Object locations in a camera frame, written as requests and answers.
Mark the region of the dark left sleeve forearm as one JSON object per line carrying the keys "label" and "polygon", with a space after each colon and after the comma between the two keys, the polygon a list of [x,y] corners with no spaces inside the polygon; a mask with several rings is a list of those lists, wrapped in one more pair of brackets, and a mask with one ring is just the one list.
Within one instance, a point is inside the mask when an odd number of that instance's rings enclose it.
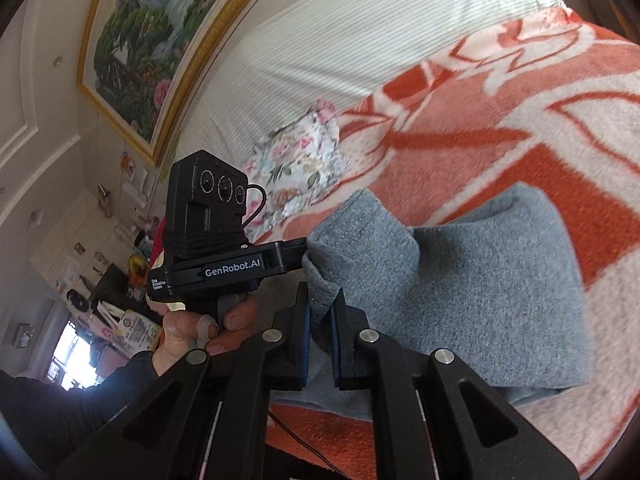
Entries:
{"label": "dark left sleeve forearm", "polygon": [[35,465],[52,479],[66,458],[158,379],[151,351],[97,386],[65,390],[1,373],[1,413]]}

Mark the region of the person's left hand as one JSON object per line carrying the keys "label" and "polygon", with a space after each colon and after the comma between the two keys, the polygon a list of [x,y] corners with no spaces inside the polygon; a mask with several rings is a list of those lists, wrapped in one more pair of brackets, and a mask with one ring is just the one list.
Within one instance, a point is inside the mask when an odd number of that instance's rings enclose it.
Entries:
{"label": "person's left hand", "polygon": [[202,349],[210,356],[240,348],[244,340],[256,333],[257,304],[252,296],[237,301],[219,325],[206,315],[186,310],[171,311],[167,304],[146,300],[153,311],[163,315],[164,342],[152,356],[154,370],[162,376],[194,344],[204,344]]}

